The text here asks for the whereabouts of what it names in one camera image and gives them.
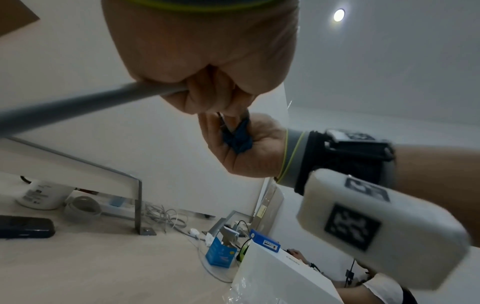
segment hand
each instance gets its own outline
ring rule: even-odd
[[[224,143],[221,122],[216,114],[199,114],[198,121],[208,148],[229,173],[248,177],[272,177],[280,174],[287,131],[272,117],[250,114],[247,130],[252,136],[253,147],[240,154],[236,154]],[[225,123],[231,130],[239,122],[239,117],[225,117]]]
[[[301,260],[303,263],[305,263],[305,264],[307,264],[307,265],[310,264],[310,262],[307,261],[307,259],[304,257],[304,255],[303,255],[300,251],[298,251],[298,250],[296,250],[296,249],[289,249],[288,251],[290,252],[290,254],[291,254],[294,258]]]
[[[287,76],[297,41],[299,0],[228,14],[152,9],[102,0],[115,46],[136,80],[177,83],[163,97],[190,113],[240,115]]]

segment black wrist strap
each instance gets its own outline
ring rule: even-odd
[[[303,195],[310,172],[320,168],[352,175],[364,181],[378,184],[382,174],[383,161],[361,155],[330,153],[325,143],[331,138],[323,133],[312,131],[308,135],[300,173],[295,184],[295,192]]]

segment white box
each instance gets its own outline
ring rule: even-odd
[[[343,303],[332,282],[284,250],[275,253],[251,242],[232,288],[243,291],[252,303]]]

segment blue cloth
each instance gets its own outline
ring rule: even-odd
[[[254,142],[249,132],[247,125],[250,119],[244,119],[240,122],[235,131],[223,131],[223,141],[231,147],[236,154],[240,154],[252,148]]]

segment ceiling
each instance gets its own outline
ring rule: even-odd
[[[480,125],[479,15],[478,0],[303,0],[287,102]]]

